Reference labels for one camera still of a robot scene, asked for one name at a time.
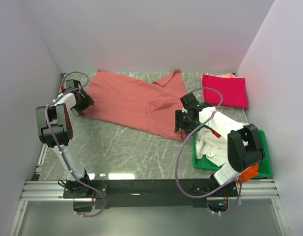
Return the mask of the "salmon pink t shirt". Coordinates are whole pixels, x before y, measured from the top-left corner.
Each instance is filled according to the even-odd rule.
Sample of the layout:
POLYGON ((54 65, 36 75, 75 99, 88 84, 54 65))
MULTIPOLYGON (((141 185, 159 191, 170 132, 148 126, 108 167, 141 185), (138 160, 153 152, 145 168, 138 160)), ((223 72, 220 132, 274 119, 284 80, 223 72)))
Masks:
POLYGON ((175 131, 175 112, 183 109, 180 98, 187 93, 180 70, 153 83, 99 70, 87 93, 94 100, 94 105, 83 112, 87 118, 167 139, 186 138, 183 131, 175 131))

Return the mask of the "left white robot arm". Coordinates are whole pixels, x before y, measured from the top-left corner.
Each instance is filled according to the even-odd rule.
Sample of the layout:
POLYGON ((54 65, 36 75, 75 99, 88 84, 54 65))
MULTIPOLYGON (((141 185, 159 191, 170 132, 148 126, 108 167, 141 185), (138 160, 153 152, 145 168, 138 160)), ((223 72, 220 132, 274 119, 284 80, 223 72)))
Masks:
POLYGON ((67 193, 77 198, 92 195, 89 176, 77 158, 69 141, 73 138, 73 127, 69 111, 80 116, 93 99, 82 88, 78 80, 70 79, 61 87, 61 93, 49 106, 37 107, 36 120, 38 136, 58 156, 65 170, 66 181, 58 181, 67 193))

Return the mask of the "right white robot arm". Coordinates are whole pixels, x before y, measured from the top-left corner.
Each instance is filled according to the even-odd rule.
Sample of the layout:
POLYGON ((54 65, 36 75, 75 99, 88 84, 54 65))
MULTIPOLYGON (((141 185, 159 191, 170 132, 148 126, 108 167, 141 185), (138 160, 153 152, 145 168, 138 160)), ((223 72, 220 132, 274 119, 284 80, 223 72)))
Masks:
POLYGON ((175 112, 175 132, 193 136, 194 157, 207 158, 219 169, 210 177, 210 192, 221 196, 227 184, 262 162, 265 157, 259 130, 254 124, 237 122, 193 93, 181 97, 182 110, 175 112))

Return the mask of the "white t shirt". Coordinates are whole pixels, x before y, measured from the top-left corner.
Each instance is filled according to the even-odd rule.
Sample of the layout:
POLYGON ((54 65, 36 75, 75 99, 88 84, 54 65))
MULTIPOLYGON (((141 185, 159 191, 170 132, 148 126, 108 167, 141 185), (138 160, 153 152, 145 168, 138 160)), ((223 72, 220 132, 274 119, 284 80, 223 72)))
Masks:
POLYGON ((205 127, 197 131, 195 143, 196 159, 202 159, 204 156, 218 167, 227 162, 227 141, 205 127))

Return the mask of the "orange t shirt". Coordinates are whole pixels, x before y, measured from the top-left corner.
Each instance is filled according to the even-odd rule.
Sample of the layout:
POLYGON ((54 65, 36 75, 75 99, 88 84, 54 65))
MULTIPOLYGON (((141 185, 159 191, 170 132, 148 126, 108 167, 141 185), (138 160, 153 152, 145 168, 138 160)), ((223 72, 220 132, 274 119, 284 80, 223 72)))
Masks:
POLYGON ((246 182, 258 175, 259 163, 265 158, 259 131, 247 128, 227 135, 227 162, 210 176, 215 187, 230 180, 246 182))

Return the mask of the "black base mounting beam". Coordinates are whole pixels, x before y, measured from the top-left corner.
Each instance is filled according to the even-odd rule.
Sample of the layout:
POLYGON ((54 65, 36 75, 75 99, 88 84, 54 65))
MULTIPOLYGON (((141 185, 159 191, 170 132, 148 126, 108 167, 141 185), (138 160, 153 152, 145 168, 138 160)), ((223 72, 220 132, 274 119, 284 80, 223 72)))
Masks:
POLYGON ((75 212, 90 213, 92 210, 102 212, 116 207, 207 207, 207 198, 201 196, 216 188, 206 178, 179 181, 173 179, 90 180, 89 183, 90 185, 85 186, 93 190, 93 193, 86 198, 77 198, 63 191, 64 199, 73 200, 75 212))

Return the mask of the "green plastic bin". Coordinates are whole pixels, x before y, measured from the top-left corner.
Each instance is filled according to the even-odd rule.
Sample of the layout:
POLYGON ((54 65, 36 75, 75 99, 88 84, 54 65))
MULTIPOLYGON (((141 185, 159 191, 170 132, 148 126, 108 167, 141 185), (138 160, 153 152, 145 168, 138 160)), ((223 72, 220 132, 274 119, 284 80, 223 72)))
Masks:
MULTIPOLYGON (((261 142, 263 144, 263 148, 265 151, 265 159, 259 163, 258 168, 258 175, 256 178, 272 178, 273 171, 270 159, 270 153, 268 150, 266 135, 263 130, 258 130, 261 142)), ((203 170, 211 170, 217 171, 220 169, 217 165, 213 164, 210 160, 206 158, 206 156, 197 159, 196 158, 196 142, 197 142, 197 133, 193 134, 193 167, 196 169, 203 169, 203 170)))

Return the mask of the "aluminium rail frame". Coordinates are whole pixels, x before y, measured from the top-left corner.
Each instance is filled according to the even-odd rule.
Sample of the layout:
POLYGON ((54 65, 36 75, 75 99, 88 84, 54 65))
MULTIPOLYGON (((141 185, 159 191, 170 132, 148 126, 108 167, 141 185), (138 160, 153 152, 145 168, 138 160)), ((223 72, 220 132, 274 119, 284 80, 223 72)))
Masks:
POLYGON ((287 236, 289 231, 272 179, 243 185, 238 205, 213 215, 208 203, 191 199, 174 180, 181 143, 123 126, 71 116, 73 147, 89 175, 107 195, 98 216, 83 218, 57 183, 64 171, 43 147, 32 180, 24 185, 12 236, 287 236))

